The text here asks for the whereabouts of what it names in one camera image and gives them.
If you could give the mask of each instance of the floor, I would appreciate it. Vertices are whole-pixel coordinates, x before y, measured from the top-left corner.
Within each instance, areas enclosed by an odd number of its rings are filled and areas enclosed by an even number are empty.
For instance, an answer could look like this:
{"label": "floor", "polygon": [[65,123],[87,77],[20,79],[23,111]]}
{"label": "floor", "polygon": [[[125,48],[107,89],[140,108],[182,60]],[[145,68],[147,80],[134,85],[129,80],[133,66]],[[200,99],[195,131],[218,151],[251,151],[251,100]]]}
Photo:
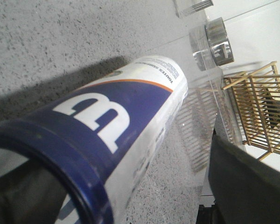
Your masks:
{"label": "floor", "polygon": [[135,58],[158,54],[184,71],[189,94],[121,223],[194,224],[216,117],[235,143],[222,71],[195,1],[0,1],[0,121],[33,111]]}

